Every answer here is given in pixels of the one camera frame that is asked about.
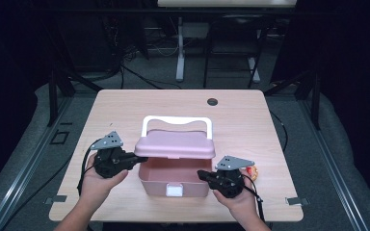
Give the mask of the black metal stand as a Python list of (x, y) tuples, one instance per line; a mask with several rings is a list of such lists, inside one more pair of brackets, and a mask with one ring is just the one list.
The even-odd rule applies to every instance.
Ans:
[(47, 36), (53, 61), (48, 79), (50, 117), (47, 126), (50, 127), (59, 116), (58, 90), (65, 97), (72, 97), (76, 92), (70, 78), (95, 92), (99, 92), (101, 87), (77, 73), (61, 37), (53, 36), (50, 33)]
[(320, 87), (321, 87), (321, 78), (315, 70), (306, 70), (303, 73), (282, 81), (280, 84), (275, 87), (270, 88), (264, 92), (265, 96), (271, 96), (275, 93), (286, 89), (288, 86), (298, 83), (299, 85), (294, 92), (294, 97), (297, 100), (305, 100), (311, 95), (311, 105), (310, 105), (310, 120), (314, 127), (319, 130), (319, 110), (320, 110)]

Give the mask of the white desk with white legs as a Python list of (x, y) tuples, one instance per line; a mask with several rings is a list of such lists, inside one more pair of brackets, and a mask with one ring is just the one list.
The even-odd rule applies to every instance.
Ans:
[[(157, 0), (157, 6), (166, 10), (292, 10), (298, 0)], [(202, 39), (207, 35), (207, 22), (188, 22), (177, 16), (177, 67), (176, 81), (184, 80), (184, 39)]]

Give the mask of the aluminium floor rail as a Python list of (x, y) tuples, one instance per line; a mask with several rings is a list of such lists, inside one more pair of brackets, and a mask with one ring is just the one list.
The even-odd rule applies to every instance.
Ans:
[(0, 229), (9, 220), (40, 163), (49, 139), (55, 134), (58, 120), (64, 115), (71, 102), (71, 97), (61, 100), (58, 115), (48, 126), (49, 103), (39, 100), (31, 123), (0, 172)]
[(341, 171), (336, 164), (330, 148), (321, 132), (320, 129), (317, 129), (313, 124), (310, 115), (310, 107), (305, 101), (299, 100), (298, 105), (304, 115), (304, 119), (309, 126), (315, 140), (318, 143), (318, 146), (321, 149), (321, 156), (329, 175), (329, 178), (334, 186), (334, 189), (337, 193), (337, 196), (341, 202), (341, 205), (348, 217), (349, 222), (351, 223), (354, 231), (370, 231), (367, 227), (367, 224), (359, 211), (359, 208), (354, 200), (352, 193), (350, 192)]

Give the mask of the grey tape tab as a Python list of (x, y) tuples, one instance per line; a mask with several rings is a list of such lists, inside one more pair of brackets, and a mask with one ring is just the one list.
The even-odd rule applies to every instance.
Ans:
[(52, 197), (47, 197), (43, 203), (46, 205), (50, 205), (55, 202), (66, 202), (66, 198), (66, 195), (54, 195)]
[(306, 206), (309, 204), (309, 201), (307, 198), (301, 198), (301, 197), (287, 197), (286, 203), (290, 206), (292, 205), (298, 205), (298, 206)]

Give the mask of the person's left hand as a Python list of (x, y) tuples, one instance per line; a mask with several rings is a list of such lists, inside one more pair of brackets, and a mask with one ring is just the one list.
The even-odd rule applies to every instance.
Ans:
[(111, 190), (126, 178), (128, 171), (124, 169), (112, 178), (103, 178), (97, 174), (93, 167), (93, 163), (94, 154), (89, 158), (88, 165), (85, 170), (78, 203), (96, 210), (105, 201)]

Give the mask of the black chair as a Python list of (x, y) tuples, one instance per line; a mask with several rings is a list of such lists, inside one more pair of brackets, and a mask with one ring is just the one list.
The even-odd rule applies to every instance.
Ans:
[(258, 63), (275, 20), (264, 14), (226, 14), (208, 27), (204, 45), (203, 86), (210, 72), (247, 71), (248, 87), (259, 82)]

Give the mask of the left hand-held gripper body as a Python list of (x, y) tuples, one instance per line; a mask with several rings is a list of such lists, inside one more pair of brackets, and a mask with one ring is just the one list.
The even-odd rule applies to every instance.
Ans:
[(91, 145), (90, 150), (96, 151), (93, 166), (103, 178), (111, 178), (119, 173), (120, 158), (125, 154), (122, 146), (123, 141), (116, 131), (112, 131)]

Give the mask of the person's right hand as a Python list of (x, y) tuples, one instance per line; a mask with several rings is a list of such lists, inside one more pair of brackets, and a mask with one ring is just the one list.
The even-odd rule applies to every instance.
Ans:
[(255, 195), (251, 192), (250, 175), (244, 169), (241, 169), (240, 172), (245, 183), (245, 188), (239, 195), (234, 198), (226, 198), (217, 190), (214, 190), (213, 194), (222, 205), (226, 206), (231, 215), (240, 224), (260, 221), (256, 211)]

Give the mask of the pink storage box white handle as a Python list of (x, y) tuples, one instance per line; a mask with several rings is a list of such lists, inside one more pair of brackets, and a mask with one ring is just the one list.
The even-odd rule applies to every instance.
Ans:
[[(171, 125), (203, 122), (205, 130), (170, 131), (149, 129), (152, 120)], [(207, 117), (148, 115), (143, 120), (141, 137), (134, 153), (146, 157), (139, 166), (139, 178), (145, 192), (152, 196), (206, 197), (208, 184), (198, 178), (198, 171), (212, 170), (216, 156), (213, 125)]]

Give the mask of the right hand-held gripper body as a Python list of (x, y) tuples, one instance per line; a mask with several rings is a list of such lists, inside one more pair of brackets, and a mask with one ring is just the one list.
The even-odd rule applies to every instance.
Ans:
[(240, 171), (244, 167), (252, 167), (254, 161), (233, 156), (224, 156), (216, 164), (216, 176), (219, 191), (225, 198), (234, 198), (244, 189), (245, 183)]

